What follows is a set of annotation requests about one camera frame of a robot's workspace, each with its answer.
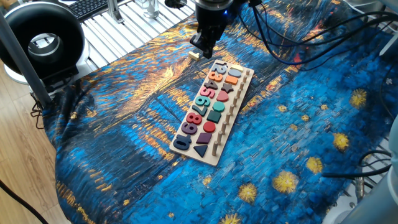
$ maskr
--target wooden floor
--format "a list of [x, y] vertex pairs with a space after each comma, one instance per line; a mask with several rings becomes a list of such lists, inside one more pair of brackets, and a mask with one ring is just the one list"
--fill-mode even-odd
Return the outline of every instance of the wooden floor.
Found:
[[[55, 149], [36, 129], [33, 105], [29, 88], [12, 81], [0, 61], [0, 179], [49, 223], [70, 223], [55, 193]], [[0, 189], [0, 224], [9, 223], [40, 222]]]

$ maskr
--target black ring light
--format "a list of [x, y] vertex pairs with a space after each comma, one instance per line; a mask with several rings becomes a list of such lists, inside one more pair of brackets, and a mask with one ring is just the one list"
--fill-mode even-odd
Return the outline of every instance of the black ring light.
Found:
[[[80, 23], [68, 9], [51, 2], [32, 2], [13, 9], [5, 18], [39, 78], [76, 67], [85, 38]], [[44, 48], [32, 46], [31, 40], [40, 34], [56, 37]], [[11, 70], [20, 73], [2, 42], [0, 58]]]

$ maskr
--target wooden number puzzle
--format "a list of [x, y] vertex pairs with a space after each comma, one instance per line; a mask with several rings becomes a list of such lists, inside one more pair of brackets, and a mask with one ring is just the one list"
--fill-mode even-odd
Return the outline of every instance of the wooden number puzzle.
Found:
[[217, 166], [254, 71], [216, 60], [170, 149]]

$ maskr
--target green square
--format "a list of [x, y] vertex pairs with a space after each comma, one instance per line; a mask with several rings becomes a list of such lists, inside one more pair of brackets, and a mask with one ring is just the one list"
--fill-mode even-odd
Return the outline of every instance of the green square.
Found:
[[221, 113], [217, 112], [217, 111], [213, 111], [213, 110], [210, 111], [209, 115], [207, 116], [208, 121], [212, 121], [216, 124], [218, 124], [218, 121], [220, 120], [220, 118], [221, 118]]

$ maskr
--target blue cloth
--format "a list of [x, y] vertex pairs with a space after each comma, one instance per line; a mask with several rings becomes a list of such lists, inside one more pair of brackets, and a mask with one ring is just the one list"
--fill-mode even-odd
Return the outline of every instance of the blue cloth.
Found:
[[[337, 0], [270, 2], [267, 12], [272, 26], [295, 39], [351, 16]], [[252, 12], [242, 14], [257, 30]], [[379, 100], [389, 66], [377, 56], [390, 35], [301, 72], [277, 63], [239, 21], [211, 60], [195, 62], [187, 57], [195, 32], [190, 17], [64, 88], [46, 108], [65, 215], [72, 223], [321, 223], [348, 184], [321, 172], [355, 172], [359, 157], [390, 128]], [[366, 30], [307, 68], [374, 32]], [[300, 61], [324, 48], [275, 52]], [[214, 59], [256, 74], [217, 167], [169, 150]], [[397, 114], [393, 74], [382, 94]]]

